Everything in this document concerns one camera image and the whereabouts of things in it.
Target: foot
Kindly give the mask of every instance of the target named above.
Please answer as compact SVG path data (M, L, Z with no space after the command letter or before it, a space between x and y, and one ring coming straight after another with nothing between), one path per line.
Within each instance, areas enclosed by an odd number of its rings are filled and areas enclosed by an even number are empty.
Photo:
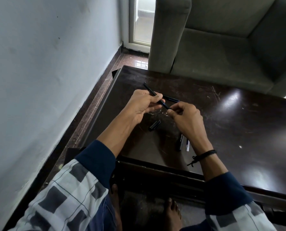
M168 199L164 208L164 231L179 231L182 228L181 213L176 201Z
M117 225L116 231L122 231L122 220L120 218L120 205L119 205L118 190L116 184L114 184L112 186L112 189L109 190L109 196L115 210L115 221Z

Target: dark brown table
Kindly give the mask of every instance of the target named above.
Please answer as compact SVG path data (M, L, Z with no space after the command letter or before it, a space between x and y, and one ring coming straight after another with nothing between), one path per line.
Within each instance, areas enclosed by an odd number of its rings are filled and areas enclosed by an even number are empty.
M123 66L118 71L81 146L87 146L146 82L152 89L194 104L204 118L207 135L218 156L237 180L253 194L286 200L286 99L187 77ZM160 126L148 127L156 120ZM194 151L175 151L179 131L162 108L144 115L126 141L121 155L162 169L185 172L202 180L199 163L187 166Z

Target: shirt sleeve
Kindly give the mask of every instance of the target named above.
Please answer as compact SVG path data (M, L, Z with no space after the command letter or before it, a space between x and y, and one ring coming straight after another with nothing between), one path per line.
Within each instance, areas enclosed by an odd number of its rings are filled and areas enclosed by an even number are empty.
M29 203L12 231L85 231L108 194L113 153L94 141L55 175Z
M230 172L206 182L205 197L206 220L214 230L276 231Z

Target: black wrist band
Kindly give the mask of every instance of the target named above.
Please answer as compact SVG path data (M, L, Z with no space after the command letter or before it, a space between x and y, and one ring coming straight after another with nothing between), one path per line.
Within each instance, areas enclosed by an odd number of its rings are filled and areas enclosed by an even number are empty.
M200 160L206 158L207 156L215 154L215 153L217 153L216 150L210 150L210 151L203 153L202 155L192 156L193 161L190 164L187 164L187 166L191 165L193 167L193 164L195 164L196 162L199 162Z

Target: navy blue sleeve cuff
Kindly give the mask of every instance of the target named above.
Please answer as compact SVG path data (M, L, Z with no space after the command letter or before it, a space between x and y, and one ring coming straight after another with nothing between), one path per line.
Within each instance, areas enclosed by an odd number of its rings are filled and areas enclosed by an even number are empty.
M221 216L252 202L253 199L233 174L227 172L206 182L205 201L206 215Z
M94 140L75 157L98 181L110 188L109 180L115 168L115 156L102 142Z

